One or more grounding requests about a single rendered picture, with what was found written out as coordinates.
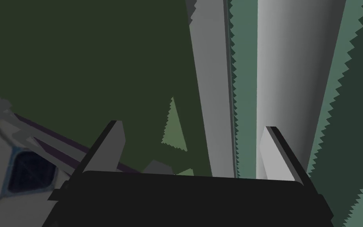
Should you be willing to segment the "white round column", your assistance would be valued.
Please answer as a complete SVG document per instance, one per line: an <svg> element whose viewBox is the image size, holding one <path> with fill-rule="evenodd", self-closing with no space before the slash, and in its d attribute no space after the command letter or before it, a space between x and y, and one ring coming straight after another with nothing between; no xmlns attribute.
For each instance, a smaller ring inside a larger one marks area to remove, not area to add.
<svg viewBox="0 0 363 227"><path fill-rule="evenodd" d="M346 0L258 0L256 178L277 127L302 167L309 163Z"/></svg>

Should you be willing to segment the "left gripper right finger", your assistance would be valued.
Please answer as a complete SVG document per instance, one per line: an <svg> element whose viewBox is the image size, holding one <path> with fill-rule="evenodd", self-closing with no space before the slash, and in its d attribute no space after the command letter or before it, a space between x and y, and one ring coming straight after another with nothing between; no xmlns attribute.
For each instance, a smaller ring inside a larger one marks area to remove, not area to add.
<svg viewBox="0 0 363 227"><path fill-rule="evenodd" d="M259 150L269 180L308 184L308 177L302 165L277 127L264 128Z"/></svg>

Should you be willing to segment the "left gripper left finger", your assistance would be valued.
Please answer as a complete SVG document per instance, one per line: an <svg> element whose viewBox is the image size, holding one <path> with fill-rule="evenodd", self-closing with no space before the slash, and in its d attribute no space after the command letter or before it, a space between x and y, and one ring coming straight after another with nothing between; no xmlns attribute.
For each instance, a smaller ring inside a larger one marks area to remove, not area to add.
<svg viewBox="0 0 363 227"><path fill-rule="evenodd" d="M82 160L81 172L116 172L125 142L122 121L111 121Z"/></svg>

